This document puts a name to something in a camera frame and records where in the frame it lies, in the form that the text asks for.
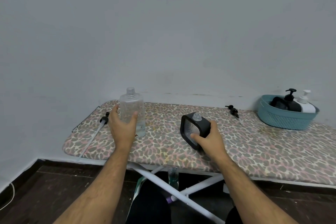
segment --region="ironing board metal legs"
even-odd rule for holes
[[[180,201],[186,203],[191,208],[193,208],[196,211],[198,211],[199,213],[203,214],[205,217],[209,218],[214,223],[225,224],[225,221],[221,220],[220,218],[218,218],[214,214],[210,213],[207,209],[203,208],[199,204],[196,204],[190,198],[183,195],[181,192],[179,192],[178,190],[176,190],[175,188],[173,188],[172,186],[170,186],[169,184],[167,184],[166,182],[161,180],[159,177],[157,177],[156,175],[154,175],[153,173],[151,173],[150,171],[148,171],[147,169],[142,167],[140,164],[129,162],[127,164],[127,166],[129,168],[132,168],[134,171],[137,171],[139,174],[141,174],[142,176],[144,176],[148,180],[152,181],[154,184],[158,185],[159,187],[161,187],[165,191],[169,192],[170,194],[172,194],[174,197],[176,197]]]

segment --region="bottle neck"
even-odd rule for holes
[[[126,94],[128,98],[134,98],[135,97],[135,89],[134,87],[128,87],[126,89]]]

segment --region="blue plastic basket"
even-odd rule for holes
[[[277,128],[303,130],[320,111],[317,107],[316,113],[292,112],[270,106],[274,97],[284,97],[279,95],[262,95],[258,108],[259,118],[270,126]]]

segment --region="floor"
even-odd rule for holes
[[[41,162],[36,170],[26,175],[13,202],[0,211],[0,224],[53,223],[56,218],[87,188],[99,173],[101,166],[59,162]],[[167,180],[167,173],[159,172]],[[140,175],[127,171],[121,198],[113,224],[125,223],[134,189]],[[207,176],[180,174],[180,190],[190,187]],[[259,187],[299,223],[336,223],[336,190],[318,189],[271,182],[258,182]],[[232,200],[222,192],[223,182],[196,192],[190,197],[218,217],[225,220],[232,208]],[[10,198],[11,189],[0,197],[0,208]],[[187,205],[177,201],[171,205],[172,222],[212,223]]]

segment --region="white wall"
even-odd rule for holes
[[[70,160],[61,146],[71,129],[128,86],[147,101],[239,109],[311,89],[316,120],[336,127],[336,0],[1,0],[0,9],[1,128],[16,131],[2,135],[7,154]],[[13,136],[27,149],[11,147]]]

